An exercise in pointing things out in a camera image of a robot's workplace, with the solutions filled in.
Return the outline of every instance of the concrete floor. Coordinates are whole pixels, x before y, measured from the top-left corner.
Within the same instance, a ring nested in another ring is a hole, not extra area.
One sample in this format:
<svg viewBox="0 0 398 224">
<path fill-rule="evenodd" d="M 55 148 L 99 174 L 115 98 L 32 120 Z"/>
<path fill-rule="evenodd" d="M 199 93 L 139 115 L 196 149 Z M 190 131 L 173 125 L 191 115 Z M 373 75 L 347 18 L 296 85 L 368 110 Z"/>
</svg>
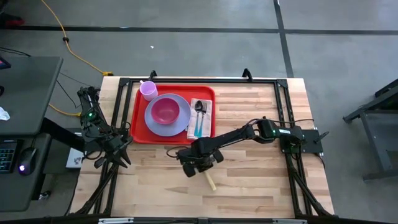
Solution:
<svg viewBox="0 0 398 224">
<path fill-rule="evenodd" d="M 272 0 L 47 0 L 67 26 L 278 28 Z M 394 0 L 280 0 L 286 29 L 397 30 Z M 39 0 L 13 0 L 8 13 L 29 25 L 56 25 Z M 194 75 L 238 77 L 249 68 L 256 77 L 286 77 L 279 34 L 68 32 L 76 53 L 116 75 Z M 54 31 L 0 30 L 0 45 L 37 56 L 61 56 L 62 72 L 100 86 L 102 76 L 71 56 Z M 344 115 L 369 101 L 398 78 L 398 35 L 287 35 L 294 77 L 304 78 L 316 126 L 330 131 L 323 140 L 326 174 L 335 213 L 341 217 L 398 222 L 398 179 L 362 181 L 374 172 L 360 121 Z M 60 76 L 78 101 L 80 84 Z M 78 112 L 57 86 L 52 103 Z M 49 109 L 48 118 L 66 128 L 76 118 Z M 22 213 L 0 219 L 63 215 L 76 174 L 49 180 L 53 197 Z"/>
</svg>

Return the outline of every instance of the wooden table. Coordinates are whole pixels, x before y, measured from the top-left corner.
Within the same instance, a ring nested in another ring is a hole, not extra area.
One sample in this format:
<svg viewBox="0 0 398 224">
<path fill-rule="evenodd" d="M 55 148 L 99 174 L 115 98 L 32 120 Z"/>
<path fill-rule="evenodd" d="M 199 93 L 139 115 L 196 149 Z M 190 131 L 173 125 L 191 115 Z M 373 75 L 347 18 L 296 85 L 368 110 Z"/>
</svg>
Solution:
<svg viewBox="0 0 398 224">
<path fill-rule="evenodd" d="M 120 77 L 104 77 L 101 87 L 101 109 L 110 124 Z M 312 118 L 304 80 L 289 78 L 289 91 L 295 119 Z M 278 119 L 274 87 L 265 84 L 205 84 L 216 93 L 216 134 L 240 128 L 252 118 L 267 116 Z M 127 121 L 139 88 L 134 84 Z M 126 90 L 122 97 L 124 102 Z M 119 110 L 120 122 L 123 104 Z M 298 124 L 313 128 L 312 121 Z M 279 142 L 258 144 L 243 141 L 222 148 L 225 160 L 208 172 L 217 190 L 212 191 L 204 174 L 188 178 L 179 161 L 169 158 L 170 146 L 131 144 L 128 147 L 132 165 L 120 167 L 113 217 L 219 217 L 219 218 L 292 218 L 292 198 L 286 161 Z M 318 157 L 303 155 L 307 184 L 314 196 L 333 213 L 325 171 Z M 75 190 L 71 212 L 88 200 L 98 185 L 101 169 L 85 160 Z M 302 192 L 297 187 L 303 212 Z"/>
</svg>

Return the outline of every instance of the red tray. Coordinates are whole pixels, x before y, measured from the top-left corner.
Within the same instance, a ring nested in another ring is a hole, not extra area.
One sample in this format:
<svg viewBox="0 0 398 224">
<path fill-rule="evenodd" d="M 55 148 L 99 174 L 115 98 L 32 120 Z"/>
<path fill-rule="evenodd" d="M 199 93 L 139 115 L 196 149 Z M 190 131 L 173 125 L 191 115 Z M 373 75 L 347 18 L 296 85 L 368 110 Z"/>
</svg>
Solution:
<svg viewBox="0 0 398 224">
<path fill-rule="evenodd" d="M 212 100 L 213 109 L 211 114 L 211 137 L 216 134 L 216 95 L 214 91 L 208 86 L 200 85 L 156 85 L 159 95 L 166 93 L 174 93 L 185 98 L 189 105 L 191 105 L 192 98 Z M 165 145 L 180 145 L 190 144 L 193 140 L 187 139 L 187 132 L 183 131 L 178 135 L 171 137 L 162 137 L 154 134 L 149 130 L 145 124 L 144 114 L 149 102 L 144 99 L 141 92 L 138 90 L 136 95 L 136 102 L 134 104 L 134 111 L 131 119 L 130 135 L 134 138 L 134 142 L 141 144 L 165 144 Z"/>
</svg>

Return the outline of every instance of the fork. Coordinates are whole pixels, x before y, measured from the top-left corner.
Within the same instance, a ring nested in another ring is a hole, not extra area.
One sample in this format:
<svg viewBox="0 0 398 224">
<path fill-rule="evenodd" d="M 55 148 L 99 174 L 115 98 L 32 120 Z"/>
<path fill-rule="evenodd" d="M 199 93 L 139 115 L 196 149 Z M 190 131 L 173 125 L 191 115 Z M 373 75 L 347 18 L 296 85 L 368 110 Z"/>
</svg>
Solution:
<svg viewBox="0 0 398 224">
<path fill-rule="evenodd" d="M 207 111 L 207 103 L 203 102 L 203 106 L 201 108 L 201 121 L 200 121 L 200 129 L 199 129 L 198 138 L 201 137 L 201 129 L 203 127 L 203 118 L 205 117 L 206 111 Z"/>
</svg>

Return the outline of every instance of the wooden stick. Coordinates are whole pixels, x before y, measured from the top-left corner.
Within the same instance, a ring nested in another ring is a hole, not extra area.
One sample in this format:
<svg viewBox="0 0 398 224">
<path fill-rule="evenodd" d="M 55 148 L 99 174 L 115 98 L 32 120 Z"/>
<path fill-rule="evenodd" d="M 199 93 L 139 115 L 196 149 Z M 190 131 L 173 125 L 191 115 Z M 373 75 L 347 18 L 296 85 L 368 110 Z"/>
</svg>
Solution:
<svg viewBox="0 0 398 224">
<path fill-rule="evenodd" d="M 211 189 L 212 189 L 213 191 L 214 191 L 214 190 L 217 190 L 217 187 L 216 187 L 216 185 L 214 184 L 213 179 L 210 177 L 210 174 L 207 173 L 207 171 L 204 171 L 204 173 L 205 173 L 205 176 L 206 176 L 207 181 L 208 181 L 209 184 L 210 184 Z"/>
</svg>

